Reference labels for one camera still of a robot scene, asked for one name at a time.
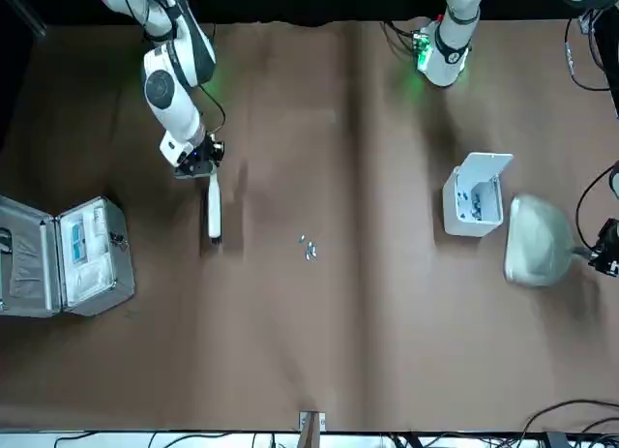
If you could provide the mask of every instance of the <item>container lid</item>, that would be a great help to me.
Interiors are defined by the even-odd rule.
[[[59,312],[61,283],[54,218],[0,196],[0,228],[11,243],[11,252],[2,254],[0,314],[45,316]]]
[[[469,153],[457,171],[457,185],[470,190],[480,182],[488,182],[503,172],[513,158],[509,153]]]

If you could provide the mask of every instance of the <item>metal part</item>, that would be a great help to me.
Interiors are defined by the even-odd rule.
[[[208,177],[221,165],[224,153],[223,142],[216,141],[215,135],[209,134],[208,138],[174,169],[174,177],[177,179]]]
[[[114,247],[120,248],[120,251],[123,252],[129,247],[129,242],[127,239],[118,233],[109,232],[109,243]]]
[[[299,238],[299,243],[303,243],[305,239],[306,239],[306,236],[302,235],[301,238]],[[312,241],[309,241],[308,245],[306,246],[306,261],[312,261],[312,260],[315,260],[316,258],[317,258],[316,244],[313,243]]]
[[[609,218],[600,229],[589,265],[611,277],[619,277],[619,221]]]
[[[564,433],[548,432],[546,433],[548,439],[548,448],[570,448],[570,442]]]
[[[41,17],[32,9],[26,0],[5,0],[24,24],[30,28],[35,37],[47,35],[47,27]]]
[[[13,252],[13,237],[6,228],[0,228],[0,254],[11,254]]]

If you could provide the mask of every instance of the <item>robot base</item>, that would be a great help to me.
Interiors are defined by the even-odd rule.
[[[419,31],[421,34],[427,35],[430,48],[418,54],[417,70],[423,73],[434,85],[448,87],[456,81],[464,69],[469,48],[456,63],[447,63],[445,56],[436,47],[435,32],[438,30],[438,26],[438,21],[434,20]]]

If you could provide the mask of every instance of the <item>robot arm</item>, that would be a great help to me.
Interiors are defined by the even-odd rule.
[[[217,167],[223,144],[209,134],[190,98],[191,88],[209,81],[215,52],[187,0],[103,0],[117,13],[131,15],[156,45],[144,55],[142,84],[151,110],[165,128],[160,150],[177,178],[209,176],[208,232],[221,241],[221,192]]]
[[[447,9],[440,21],[420,30],[428,40],[419,53],[417,68],[434,85],[447,87],[464,69],[471,37],[480,19],[482,0],[446,0]]]
[[[446,0],[447,10],[419,31],[426,43],[418,50],[417,68],[434,85],[447,87],[464,69],[482,0]],[[617,0],[566,0],[582,10],[603,9]]]

